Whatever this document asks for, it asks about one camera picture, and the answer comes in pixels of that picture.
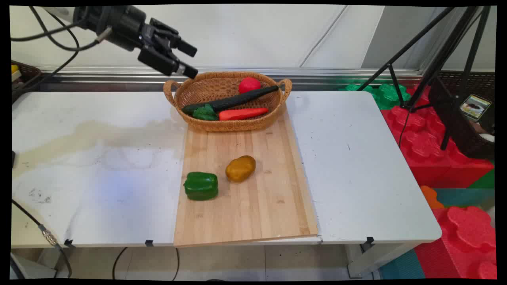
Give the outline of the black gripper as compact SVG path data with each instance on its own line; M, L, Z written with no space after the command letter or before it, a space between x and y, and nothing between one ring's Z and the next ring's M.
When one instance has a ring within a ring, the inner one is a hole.
M137 58L141 63L165 76L178 74L195 79L198 74L195 67L172 53L163 54L144 46L161 44L169 51L177 49L190 57L196 55L197 48L183 40L176 29L155 18L150 18L150 23L146 19L146 13L134 6L76 6L74 10L74 22L84 21L78 25L82 29L94 31L98 36L110 29L105 36L108 42L127 51L141 49Z

